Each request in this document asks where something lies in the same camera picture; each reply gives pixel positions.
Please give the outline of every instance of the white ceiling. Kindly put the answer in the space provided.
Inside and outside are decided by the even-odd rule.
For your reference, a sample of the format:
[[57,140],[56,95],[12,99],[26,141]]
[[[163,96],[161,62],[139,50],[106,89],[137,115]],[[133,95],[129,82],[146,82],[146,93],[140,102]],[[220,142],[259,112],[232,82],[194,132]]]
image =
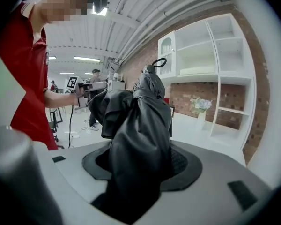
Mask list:
[[[123,62],[155,30],[192,8],[216,0],[108,1],[106,16],[90,12],[72,22],[46,25],[50,55],[57,57],[50,61],[51,73],[74,72],[87,78],[89,75],[84,73],[94,68],[101,72],[107,72],[106,68],[110,70],[111,66],[116,69],[112,59]],[[98,58],[101,63],[74,60],[74,56]]]

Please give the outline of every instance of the red polo shirt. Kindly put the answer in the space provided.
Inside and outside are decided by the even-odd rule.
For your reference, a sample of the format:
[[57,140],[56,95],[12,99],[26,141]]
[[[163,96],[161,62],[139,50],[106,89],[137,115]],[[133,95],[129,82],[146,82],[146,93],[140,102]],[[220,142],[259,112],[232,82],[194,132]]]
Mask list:
[[46,57],[49,53],[44,29],[42,37],[33,44],[33,30],[29,21],[33,5],[21,3],[11,13],[0,34],[0,57],[26,91],[13,116],[11,127],[53,150],[58,148],[49,128],[44,105],[44,91],[48,89]]

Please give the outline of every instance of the white bookshelf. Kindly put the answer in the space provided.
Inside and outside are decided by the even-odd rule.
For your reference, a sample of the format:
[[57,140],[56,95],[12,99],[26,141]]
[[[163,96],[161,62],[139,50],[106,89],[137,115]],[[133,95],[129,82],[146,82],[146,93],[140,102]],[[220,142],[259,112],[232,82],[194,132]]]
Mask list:
[[[242,149],[255,113],[256,79],[251,51],[233,15],[210,17],[169,33],[159,40],[161,57],[168,60],[165,67],[157,69],[165,84],[218,82],[214,120],[208,127],[210,139]],[[243,110],[220,106],[222,84],[245,86]],[[217,124],[221,111],[241,116],[240,128]]]

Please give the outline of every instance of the vase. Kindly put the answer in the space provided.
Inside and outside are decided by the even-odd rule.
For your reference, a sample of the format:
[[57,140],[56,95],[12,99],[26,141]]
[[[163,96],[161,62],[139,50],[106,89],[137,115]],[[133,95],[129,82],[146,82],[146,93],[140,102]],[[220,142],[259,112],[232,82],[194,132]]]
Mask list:
[[196,123],[196,130],[197,131],[203,130],[203,127],[204,127],[204,124],[205,124],[205,118],[206,118],[206,111],[199,113],[197,123]]

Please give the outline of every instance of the black cap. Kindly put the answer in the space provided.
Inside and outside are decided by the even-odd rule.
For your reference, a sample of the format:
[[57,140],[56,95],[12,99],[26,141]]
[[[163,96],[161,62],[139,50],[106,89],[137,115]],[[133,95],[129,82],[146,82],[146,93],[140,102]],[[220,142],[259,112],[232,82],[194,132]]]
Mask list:
[[92,71],[92,73],[99,73],[100,72],[100,70],[98,70],[98,69],[93,69],[93,71]]

